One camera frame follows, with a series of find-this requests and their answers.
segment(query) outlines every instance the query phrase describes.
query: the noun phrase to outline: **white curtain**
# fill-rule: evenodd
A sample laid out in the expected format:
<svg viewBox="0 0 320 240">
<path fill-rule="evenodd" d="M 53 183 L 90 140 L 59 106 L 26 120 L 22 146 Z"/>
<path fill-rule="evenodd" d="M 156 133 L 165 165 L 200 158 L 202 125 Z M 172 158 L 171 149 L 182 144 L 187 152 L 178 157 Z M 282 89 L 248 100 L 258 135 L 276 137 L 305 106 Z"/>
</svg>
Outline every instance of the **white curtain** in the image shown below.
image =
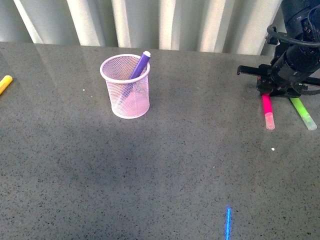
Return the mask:
<svg viewBox="0 0 320 240">
<path fill-rule="evenodd" d="M 281 0 L 0 0 L 0 41 L 272 55 Z"/>
</svg>

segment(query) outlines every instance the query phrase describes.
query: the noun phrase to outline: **black cable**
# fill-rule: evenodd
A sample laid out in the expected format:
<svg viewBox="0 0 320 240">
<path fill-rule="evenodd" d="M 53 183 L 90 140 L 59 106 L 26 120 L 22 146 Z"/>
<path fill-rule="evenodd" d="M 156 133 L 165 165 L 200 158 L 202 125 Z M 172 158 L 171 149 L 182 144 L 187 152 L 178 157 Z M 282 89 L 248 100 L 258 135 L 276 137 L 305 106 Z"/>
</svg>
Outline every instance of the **black cable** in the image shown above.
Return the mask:
<svg viewBox="0 0 320 240">
<path fill-rule="evenodd" d="M 320 5 L 311 9 L 308 14 L 308 21 L 310 23 L 310 27 L 311 27 L 314 39 L 316 41 L 320 41 L 319 17 L 320 17 Z"/>
<path fill-rule="evenodd" d="M 270 34 L 272 37 L 279 39 L 283 42 L 290 43 L 290 44 L 295 44 L 299 46 L 305 46 L 305 47 L 310 47 L 310 48 L 320 48 L 320 41 L 301 41 L 297 40 L 291 37 L 288 37 L 286 33 L 283 32 L 275 32 L 274 31 L 274 25 L 268 26 L 266 31 L 268 34 Z"/>
</svg>

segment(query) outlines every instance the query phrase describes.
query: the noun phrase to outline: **table surface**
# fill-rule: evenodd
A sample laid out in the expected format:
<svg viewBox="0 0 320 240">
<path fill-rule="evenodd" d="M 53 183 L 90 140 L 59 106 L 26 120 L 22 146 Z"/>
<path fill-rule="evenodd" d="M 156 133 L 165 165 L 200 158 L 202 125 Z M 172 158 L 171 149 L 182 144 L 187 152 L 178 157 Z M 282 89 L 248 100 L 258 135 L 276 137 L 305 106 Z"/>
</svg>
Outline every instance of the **table surface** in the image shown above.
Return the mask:
<svg viewBox="0 0 320 240">
<path fill-rule="evenodd" d="M 227 206 L 231 239 L 319 239 L 320 130 L 286 98 L 267 130 L 236 75 L 271 58 L 150 49 L 150 109 L 122 119 L 99 68 L 142 51 L 0 43 L 0 239 L 218 240 Z"/>
</svg>

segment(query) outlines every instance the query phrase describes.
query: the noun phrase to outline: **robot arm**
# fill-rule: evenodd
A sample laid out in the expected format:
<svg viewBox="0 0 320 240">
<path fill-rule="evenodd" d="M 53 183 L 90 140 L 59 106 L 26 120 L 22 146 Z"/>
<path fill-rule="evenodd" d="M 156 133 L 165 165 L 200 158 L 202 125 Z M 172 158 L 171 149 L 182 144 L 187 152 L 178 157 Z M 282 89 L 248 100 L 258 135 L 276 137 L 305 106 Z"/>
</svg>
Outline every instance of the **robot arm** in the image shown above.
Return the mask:
<svg viewBox="0 0 320 240">
<path fill-rule="evenodd" d="M 320 0 L 283 0 L 281 9 L 287 33 L 267 28 L 267 43 L 277 45 L 271 65 L 241 65 L 237 74 L 257 76 L 258 91 L 272 97 L 320 94 L 305 85 L 320 86 L 320 79 L 310 77 L 320 69 Z"/>
</svg>

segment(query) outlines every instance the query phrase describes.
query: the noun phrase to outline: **pink marker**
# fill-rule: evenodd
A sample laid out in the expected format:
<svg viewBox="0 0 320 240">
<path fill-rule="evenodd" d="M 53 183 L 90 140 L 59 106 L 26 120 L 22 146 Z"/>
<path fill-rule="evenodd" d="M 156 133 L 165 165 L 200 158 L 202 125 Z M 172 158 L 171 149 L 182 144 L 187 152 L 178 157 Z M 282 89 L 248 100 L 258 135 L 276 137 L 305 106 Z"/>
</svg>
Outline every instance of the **pink marker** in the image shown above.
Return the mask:
<svg viewBox="0 0 320 240">
<path fill-rule="evenodd" d="M 270 96 L 263 94 L 262 101 L 263 101 L 266 129 L 273 130 L 275 129 L 275 121 L 274 121 L 274 114 L 272 112 Z"/>
</svg>

